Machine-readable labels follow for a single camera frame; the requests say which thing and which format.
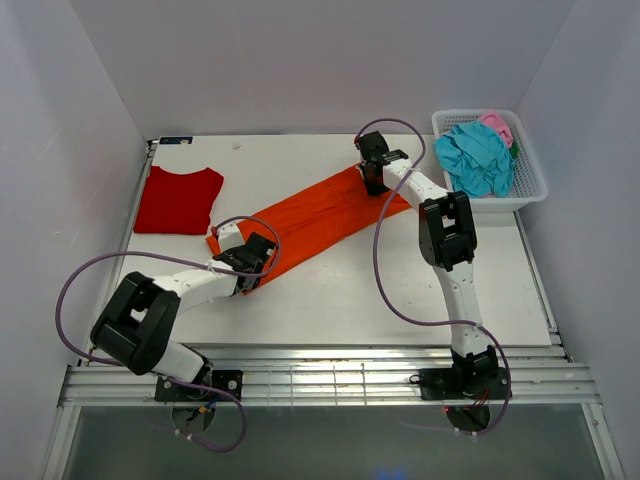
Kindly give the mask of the orange t shirt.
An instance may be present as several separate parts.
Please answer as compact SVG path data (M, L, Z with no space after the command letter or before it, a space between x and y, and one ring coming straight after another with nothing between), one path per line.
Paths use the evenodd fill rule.
M341 240L377 223L389 197L370 196L359 169L349 166L284 200L236 223L244 239L257 233L269 240L275 231L281 255L276 267L259 281L264 285Z

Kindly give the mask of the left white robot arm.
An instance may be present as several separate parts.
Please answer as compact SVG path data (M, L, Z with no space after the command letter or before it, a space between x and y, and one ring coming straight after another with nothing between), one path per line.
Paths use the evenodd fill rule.
M212 376L205 358L175 342L171 333L181 314L212 302L249 292L276 253L276 243L252 233L203 269L148 277L127 274L91 331L92 343L136 375L156 373L177 379L190 399L205 397Z

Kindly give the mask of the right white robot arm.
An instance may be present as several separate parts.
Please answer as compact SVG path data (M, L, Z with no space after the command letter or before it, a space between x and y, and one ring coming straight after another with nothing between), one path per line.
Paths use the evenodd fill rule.
M473 279L477 235L470 200L448 191L420 171L401 150L391 150L378 131L354 140L358 169L368 194L387 193L404 199L418 213L418 244L425 262L438 277L451 326L455 369L451 382L464 397L474 397L488 384L485 369L475 363L490 345L482 323Z

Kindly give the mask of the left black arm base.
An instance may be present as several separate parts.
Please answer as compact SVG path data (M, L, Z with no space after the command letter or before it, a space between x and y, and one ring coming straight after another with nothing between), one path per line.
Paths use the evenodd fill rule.
M210 401L229 401L227 396L211 392L207 388L215 388L240 400L242 398L243 380L244 372L242 370L205 367L193 380L197 388L175 384L167 379L158 379L154 400L165 403L197 402L203 404Z

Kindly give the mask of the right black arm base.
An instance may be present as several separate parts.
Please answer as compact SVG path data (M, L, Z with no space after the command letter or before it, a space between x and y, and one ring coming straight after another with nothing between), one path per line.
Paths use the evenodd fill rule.
M498 365L496 350L462 357L452 353L446 368L423 368L409 383L418 386L422 400L504 400L511 397L507 370Z

